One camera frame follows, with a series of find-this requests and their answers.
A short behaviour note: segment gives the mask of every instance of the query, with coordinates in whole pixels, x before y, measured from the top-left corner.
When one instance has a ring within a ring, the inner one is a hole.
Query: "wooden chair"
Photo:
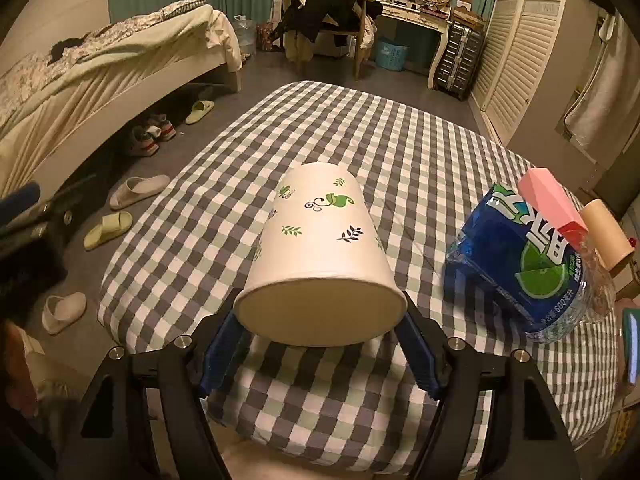
[[[360,27],[358,30],[333,30],[331,28],[321,28],[320,32],[328,32],[335,36],[355,36],[356,38],[356,48],[355,53],[353,55],[353,78],[358,80],[360,77],[360,64],[362,63],[362,49],[360,45],[362,44],[362,38],[364,37],[364,24],[367,15],[367,0],[357,0],[360,2],[360,6],[362,8],[362,13],[360,15]],[[303,61],[300,59],[300,56],[296,58],[296,71],[299,75],[302,74],[302,63]]]

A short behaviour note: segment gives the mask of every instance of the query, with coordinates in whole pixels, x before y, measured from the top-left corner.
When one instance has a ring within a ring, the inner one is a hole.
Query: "wall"
[[[640,136],[602,176],[593,189],[607,203],[614,216],[620,218],[640,192]]]
[[[597,15],[598,7],[589,0],[565,0],[558,35],[544,72],[507,144],[507,148],[533,165],[549,168],[572,191],[588,180],[593,164],[556,132],[556,125],[589,55]]]
[[[29,52],[108,24],[107,0],[29,0],[0,45],[0,74]]]

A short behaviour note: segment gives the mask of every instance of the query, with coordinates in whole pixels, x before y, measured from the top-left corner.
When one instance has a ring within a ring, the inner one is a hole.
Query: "sneaker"
[[[127,144],[127,154],[131,156],[151,156],[158,150],[153,135],[148,129],[142,126],[134,126],[129,134],[129,142]]]
[[[160,130],[160,133],[157,136],[154,135],[154,138],[156,140],[165,142],[175,137],[175,128],[171,124],[171,121],[166,118],[165,114],[149,115],[149,118],[146,120],[146,124],[148,124],[148,126],[153,126]]]

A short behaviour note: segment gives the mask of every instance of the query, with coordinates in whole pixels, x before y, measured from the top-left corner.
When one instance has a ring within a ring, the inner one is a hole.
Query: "bottle label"
[[[494,184],[467,219],[458,254],[497,286],[526,319],[526,331],[553,324],[575,299],[582,259],[515,190]]]

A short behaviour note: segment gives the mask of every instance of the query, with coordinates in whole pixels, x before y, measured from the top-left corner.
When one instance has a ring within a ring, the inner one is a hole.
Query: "gray floor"
[[[469,105],[442,92],[429,91],[425,76],[412,72],[390,72],[369,64],[363,67],[360,80],[354,81],[351,69],[351,59],[315,57],[306,67],[303,78],[370,92],[427,111],[470,130],[478,130]],[[193,126],[178,126],[177,130],[183,135],[161,145],[155,156],[134,161],[112,190],[133,175],[148,177],[164,173],[173,178],[233,120],[274,89],[300,79],[293,65],[279,52],[258,52],[242,69],[241,78],[240,93],[220,92],[220,95],[216,95],[216,106],[212,113]],[[188,112],[185,107],[190,106],[191,94],[193,91],[176,92],[157,108],[171,110],[170,118],[174,124],[179,124],[180,118],[184,118]],[[149,203],[144,201],[127,210],[134,218],[139,218]],[[86,252],[82,247],[82,238],[89,228],[100,221],[102,215],[109,212],[107,206],[95,212],[72,238],[64,255],[68,277],[40,298],[26,326],[28,333],[40,340],[47,354],[88,377],[94,374],[106,352],[114,346],[109,332],[97,321],[97,311],[102,276],[120,240],[112,240],[96,250]],[[48,335],[40,323],[44,297],[49,294],[64,296],[78,290],[86,294],[86,313],[60,334]],[[583,478],[594,478],[593,473],[597,469],[594,463],[598,461],[601,446],[602,441],[594,439],[583,448],[585,452],[578,454]]]

